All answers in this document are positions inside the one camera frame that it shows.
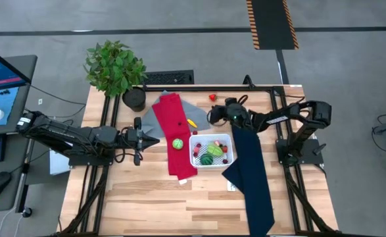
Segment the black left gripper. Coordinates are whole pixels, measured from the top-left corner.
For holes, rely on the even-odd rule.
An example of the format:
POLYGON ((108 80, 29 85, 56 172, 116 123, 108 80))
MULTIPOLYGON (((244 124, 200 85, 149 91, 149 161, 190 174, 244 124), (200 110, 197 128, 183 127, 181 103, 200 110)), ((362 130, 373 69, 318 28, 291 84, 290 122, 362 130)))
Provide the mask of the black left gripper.
MULTIPOLYGON (((133 163, 134 165, 140 165, 141 163, 141 154, 139 151, 139 142, 141 141, 140 136, 141 129, 141 118, 135 117, 133 126, 125 128, 126 134, 124 135, 125 144, 134 150, 133 163)), ((142 150, 145 150, 153 145, 156 145, 160 142, 158 138, 142 134, 142 150)))

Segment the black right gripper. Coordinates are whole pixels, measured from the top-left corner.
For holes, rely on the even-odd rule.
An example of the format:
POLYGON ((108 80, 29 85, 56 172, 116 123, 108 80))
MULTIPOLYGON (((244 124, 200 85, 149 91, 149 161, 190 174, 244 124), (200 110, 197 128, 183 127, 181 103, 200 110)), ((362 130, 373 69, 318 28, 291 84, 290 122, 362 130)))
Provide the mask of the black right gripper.
POLYGON ((225 99, 224 105, 212 106, 210 114, 208 116, 208 122, 210 124, 218 124, 221 120, 223 124, 229 121, 231 125, 235 125, 240 128, 250 128, 251 119, 248 110, 244 108, 243 104, 248 97, 228 97, 225 99))

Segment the light green starfruit toy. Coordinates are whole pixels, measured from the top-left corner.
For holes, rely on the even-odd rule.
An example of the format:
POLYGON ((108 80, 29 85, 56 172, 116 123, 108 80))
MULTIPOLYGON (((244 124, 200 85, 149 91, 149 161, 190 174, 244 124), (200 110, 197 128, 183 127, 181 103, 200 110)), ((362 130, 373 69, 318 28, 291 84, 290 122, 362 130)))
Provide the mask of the light green starfruit toy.
POLYGON ((206 150, 207 150, 207 153, 215 157, 220 157, 224 154, 224 152, 222 151, 222 148, 215 144, 208 144, 206 150))

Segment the white perforated plastic basket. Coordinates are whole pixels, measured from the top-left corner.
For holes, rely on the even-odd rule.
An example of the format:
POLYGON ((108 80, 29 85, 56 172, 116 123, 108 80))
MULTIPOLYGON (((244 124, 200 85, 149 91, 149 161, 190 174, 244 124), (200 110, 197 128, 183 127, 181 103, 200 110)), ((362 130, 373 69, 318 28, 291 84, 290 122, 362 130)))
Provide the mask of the white perforated plastic basket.
POLYGON ((231 136, 229 134, 200 134, 200 135, 192 135, 189 139, 189 160, 192 166, 198 169, 215 169, 222 168, 231 165, 235 159, 233 158, 233 146, 231 142, 231 136), (228 152, 224 153, 220 157, 213 156, 213 164, 212 165, 201 165, 200 156, 207 153, 207 145, 214 144, 214 141, 220 142, 220 147, 223 146, 228 147, 228 152), (197 157, 193 156, 193 149, 197 144, 201 144, 200 151, 197 157), (223 164, 223 160, 227 159, 228 163, 223 164))

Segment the grey cloth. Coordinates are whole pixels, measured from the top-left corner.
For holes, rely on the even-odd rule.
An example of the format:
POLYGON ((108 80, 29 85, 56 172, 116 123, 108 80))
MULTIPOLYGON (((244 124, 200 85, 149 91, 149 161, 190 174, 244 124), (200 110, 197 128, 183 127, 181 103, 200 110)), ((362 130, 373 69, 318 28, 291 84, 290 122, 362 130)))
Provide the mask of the grey cloth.
POLYGON ((203 109, 186 102, 178 93, 164 90, 143 115, 141 125, 146 135, 163 138, 192 132, 194 128, 187 119, 198 126, 196 130, 210 128, 203 109))

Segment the red cloth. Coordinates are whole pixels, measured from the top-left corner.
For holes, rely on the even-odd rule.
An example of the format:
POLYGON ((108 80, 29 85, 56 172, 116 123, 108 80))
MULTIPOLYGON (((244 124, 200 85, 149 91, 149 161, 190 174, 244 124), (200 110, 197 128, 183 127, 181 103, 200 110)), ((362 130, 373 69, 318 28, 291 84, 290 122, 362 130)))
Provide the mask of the red cloth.
POLYGON ((184 180, 197 175, 197 169, 189 160, 191 136, 180 96, 176 93, 162 95, 152 106, 167 141, 168 172, 184 180))

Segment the navy blue cloth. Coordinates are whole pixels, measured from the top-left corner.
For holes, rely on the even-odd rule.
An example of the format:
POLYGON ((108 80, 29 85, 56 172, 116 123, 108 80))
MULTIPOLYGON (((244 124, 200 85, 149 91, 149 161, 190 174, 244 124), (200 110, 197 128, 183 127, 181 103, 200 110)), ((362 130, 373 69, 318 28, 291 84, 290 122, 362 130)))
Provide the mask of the navy blue cloth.
POLYGON ((266 237, 275 220, 260 140, 245 128, 231 131, 237 159, 222 175, 244 195, 250 236, 266 237))

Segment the green plant in black pot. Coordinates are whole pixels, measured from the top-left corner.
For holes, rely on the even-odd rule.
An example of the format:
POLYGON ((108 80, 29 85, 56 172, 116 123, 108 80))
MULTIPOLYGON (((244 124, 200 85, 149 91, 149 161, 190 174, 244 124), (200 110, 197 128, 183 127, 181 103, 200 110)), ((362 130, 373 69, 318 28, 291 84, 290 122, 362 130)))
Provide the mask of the green plant in black pot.
POLYGON ((135 112, 144 110, 146 66, 129 46, 107 40, 87 49, 84 63, 86 80, 106 96, 120 95, 124 104, 135 112))

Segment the black mat with hazard stripes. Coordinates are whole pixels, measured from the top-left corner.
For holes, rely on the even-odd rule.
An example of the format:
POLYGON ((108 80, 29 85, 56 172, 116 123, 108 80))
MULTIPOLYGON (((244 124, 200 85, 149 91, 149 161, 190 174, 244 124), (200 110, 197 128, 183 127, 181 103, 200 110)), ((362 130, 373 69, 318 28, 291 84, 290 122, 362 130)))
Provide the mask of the black mat with hazard stripes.
POLYGON ((299 48, 286 0, 246 0, 246 4, 255 49, 299 48))

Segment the grey desk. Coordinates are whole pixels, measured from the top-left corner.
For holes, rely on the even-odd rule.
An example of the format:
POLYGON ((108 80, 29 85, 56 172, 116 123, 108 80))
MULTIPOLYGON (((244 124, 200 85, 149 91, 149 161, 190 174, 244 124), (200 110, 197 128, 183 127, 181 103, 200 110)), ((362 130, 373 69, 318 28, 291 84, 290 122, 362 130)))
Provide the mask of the grey desk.
POLYGON ((0 211, 14 207, 22 172, 21 165, 26 158, 30 140, 17 134, 16 125, 23 114, 30 87, 18 89, 14 105, 6 125, 0 126, 0 135, 5 135, 4 159, 0 162, 0 172, 12 172, 11 181, 0 194, 0 211))

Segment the black aluminium table frame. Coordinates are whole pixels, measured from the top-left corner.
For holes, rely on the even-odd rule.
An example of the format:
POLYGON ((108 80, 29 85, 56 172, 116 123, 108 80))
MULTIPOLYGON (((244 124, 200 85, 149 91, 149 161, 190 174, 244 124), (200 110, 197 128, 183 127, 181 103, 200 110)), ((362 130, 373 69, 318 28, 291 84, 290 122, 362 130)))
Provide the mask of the black aluminium table frame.
MULTIPOLYGON (((246 108, 267 113, 282 105, 292 103, 303 95, 301 86, 205 86, 148 87, 146 109, 135 113, 119 98, 105 99, 102 92, 91 87, 87 99, 82 126, 99 126, 106 116, 107 125, 118 129, 133 124, 135 117, 142 117, 159 98, 161 91, 174 90, 181 99, 204 109, 206 112, 216 103, 208 95, 216 93, 226 97, 249 96, 246 108)), ((275 223, 268 234, 295 234, 295 229, 306 229, 306 219, 299 201, 297 212, 292 217, 289 193, 284 178, 284 169, 277 161, 275 142, 290 130, 298 130, 299 122, 291 125, 271 126, 259 134, 268 185, 274 209, 275 223)), ((249 235, 245 202, 240 191, 230 192, 228 181, 222 176, 224 169, 199 169, 198 175, 180 184, 175 176, 168 174, 166 140, 145 150, 141 166, 133 164, 133 157, 126 156, 123 163, 109 168, 107 187, 103 198, 101 224, 97 228, 100 236, 206 236, 249 235)), ((332 229, 337 230, 337 221, 331 203, 325 175, 313 165, 301 165, 309 202, 332 229)), ((78 212, 85 167, 70 171, 60 223, 62 230, 70 224, 78 212)))

